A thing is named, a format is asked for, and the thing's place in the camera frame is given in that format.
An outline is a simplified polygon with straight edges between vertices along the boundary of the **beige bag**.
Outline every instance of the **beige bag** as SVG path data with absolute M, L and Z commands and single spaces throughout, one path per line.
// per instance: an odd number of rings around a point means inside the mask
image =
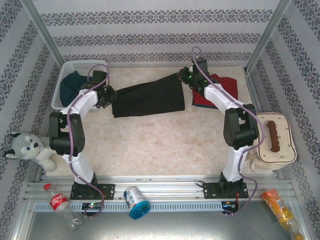
M 292 138 L 290 124 L 285 115 L 281 113 L 258 113 L 256 115 L 265 127 L 266 138 L 261 146 L 248 153 L 247 161 L 252 161 L 251 169 L 255 171 L 255 166 L 263 169 L 278 170 L 288 164 L 293 163 L 297 159 L 297 151 Z M 272 142 L 267 126 L 269 121 L 274 121 L 280 150 L 278 152 L 271 151 Z M 253 145 L 258 144 L 261 140 L 261 128 L 259 128 L 259 138 L 256 139 Z

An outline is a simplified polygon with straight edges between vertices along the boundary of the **white basket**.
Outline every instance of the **white basket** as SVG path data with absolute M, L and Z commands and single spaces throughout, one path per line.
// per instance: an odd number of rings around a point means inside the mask
M 87 76 L 90 68 L 92 68 L 96 64 L 107 65 L 107 62 L 104 60 L 75 60 L 75 61 L 67 61 L 63 64 L 58 81 L 55 86 L 53 98 L 51 101 L 51 107 L 54 110 L 63 110 L 66 108 L 62 105 L 61 100 L 60 100 L 60 83 L 61 83 L 61 81 L 66 76 L 73 73 L 74 71 L 77 71 L 82 76 Z M 91 71 L 91 73 L 90 73 L 91 77 L 92 77 L 94 70 L 100 70 L 100 71 L 107 72 L 107 69 L 105 66 L 97 66 Z

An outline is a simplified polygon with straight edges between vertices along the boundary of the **floral pattern wall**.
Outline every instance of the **floral pattern wall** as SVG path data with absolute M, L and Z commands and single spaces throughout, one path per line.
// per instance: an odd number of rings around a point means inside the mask
M 251 76 L 264 112 L 290 122 L 298 159 L 283 169 L 291 179 L 311 239 L 320 239 L 320 1 L 294 0 Z
M 211 66 L 245 66 L 279 0 L 34 0 L 66 61 L 182 66 L 202 48 Z
M 48 133 L 60 69 L 19 0 L 0 0 L 0 49 L 0 240 L 5 240 L 38 165 L 3 154 L 11 132 Z

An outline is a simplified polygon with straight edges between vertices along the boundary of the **plush dog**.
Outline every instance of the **plush dog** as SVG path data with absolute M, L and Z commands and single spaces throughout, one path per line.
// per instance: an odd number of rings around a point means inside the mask
M 50 159 L 53 154 L 57 154 L 49 146 L 49 138 L 39 138 L 34 134 L 24 132 L 12 132 L 14 137 L 12 149 L 4 156 L 9 159 L 32 160 L 41 165 L 47 172 L 52 172 L 57 165 Z

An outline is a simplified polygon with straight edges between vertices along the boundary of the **red fabric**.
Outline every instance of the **red fabric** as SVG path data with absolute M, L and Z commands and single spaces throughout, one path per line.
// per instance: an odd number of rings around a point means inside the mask
M 212 74 L 210 76 L 213 79 L 217 79 L 221 86 L 226 90 L 232 97 L 238 100 L 238 86 L 237 80 L 231 77 L 219 77 L 217 74 Z M 217 108 L 212 102 L 205 99 L 200 93 L 195 90 L 192 91 L 192 105 L 197 107 L 205 107 L 205 108 Z

